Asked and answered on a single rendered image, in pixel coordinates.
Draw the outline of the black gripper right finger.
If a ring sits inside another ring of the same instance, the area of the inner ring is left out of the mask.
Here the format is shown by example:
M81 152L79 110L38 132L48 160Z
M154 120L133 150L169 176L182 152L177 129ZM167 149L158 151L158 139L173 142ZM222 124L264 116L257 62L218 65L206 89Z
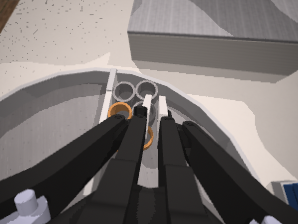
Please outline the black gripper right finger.
M156 140L167 224L213 224L195 176L225 224L298 224L297 210L270 193L196 123L176 123L165 96L159 96Z

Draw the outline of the grey round table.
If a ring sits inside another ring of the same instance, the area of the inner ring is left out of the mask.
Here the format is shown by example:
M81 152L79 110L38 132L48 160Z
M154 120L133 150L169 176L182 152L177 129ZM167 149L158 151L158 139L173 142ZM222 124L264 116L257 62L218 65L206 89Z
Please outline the grey round table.
M143 80L157 85L158 96L150 126L153 142L143 150L138 185L158 187L159 96L165 96L176 123L196 123L261 183L234 136L203 104L168 82L131 70L100 67L57 72L0 97L0 180L35 166L107 119L116 103L112 91L117 83L130 82L136 88Z

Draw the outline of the grey metal bushing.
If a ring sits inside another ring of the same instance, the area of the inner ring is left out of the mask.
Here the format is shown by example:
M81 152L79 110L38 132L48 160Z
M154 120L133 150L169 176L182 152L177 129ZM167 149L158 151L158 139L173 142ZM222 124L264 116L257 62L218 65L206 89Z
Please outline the grey metal bushing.
M132 96L126 100L118 99L119 95L123 92L131 92ZM130 107L133 107L137 101L136 94L135 94L135 87L130 82L120 82L117 83L112 91L114 99L117 102L124 102L127 103Z
M158 87L153 81L149 80L143 80L137 84L135 88L137 102L144 101L145 98L142 98L139 94L146 90L151 91L154 94L154 96L151 99L151 103L154 105L157 101Z
M137 102L134 106L133 106L133 108L132 108L132 116L133 116L133 111L134 111L134 107L135 106L142 106L143 105L143 102L144 101L139 101L139 102ZM154 107L154 105L151 103L151 110L150 110L150 112L152 113L152 117L149 119L149 127L154 123L154 121L155 121L155 116L156 116L156 109L155 109L155 107Z

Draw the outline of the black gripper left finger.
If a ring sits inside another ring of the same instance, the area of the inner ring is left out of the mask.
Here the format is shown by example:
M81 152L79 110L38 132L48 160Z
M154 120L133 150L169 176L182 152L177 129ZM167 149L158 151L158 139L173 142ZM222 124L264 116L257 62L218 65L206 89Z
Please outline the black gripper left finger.
M0 224L46 224L117 150L77 224L125 224L133 184L138 184L151 99L146 94L132 119L112 115L35 166L1 180Z

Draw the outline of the blue crate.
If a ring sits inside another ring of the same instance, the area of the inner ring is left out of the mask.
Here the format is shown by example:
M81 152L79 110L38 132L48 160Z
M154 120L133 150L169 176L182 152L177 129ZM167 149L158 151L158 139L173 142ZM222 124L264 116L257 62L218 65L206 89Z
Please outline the blue crate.
M274 195L298 211L298 181L271 181Z

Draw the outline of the orange metal ring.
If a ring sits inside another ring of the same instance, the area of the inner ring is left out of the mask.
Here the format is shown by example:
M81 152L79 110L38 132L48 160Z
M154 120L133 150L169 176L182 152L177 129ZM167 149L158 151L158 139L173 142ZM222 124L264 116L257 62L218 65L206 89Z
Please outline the orange metal ring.
M148 126L148 133L150 135L150 141L144 145L144 149L143 150L146 150L148 149L151 145L152 145L152 142L153 142L153 131L152 129Z
M129 112L129 117L127 119L132 119L132 110L131 107L124 102L114 103L108 110L108 118L112 115L117 114L119 111L127 111Z

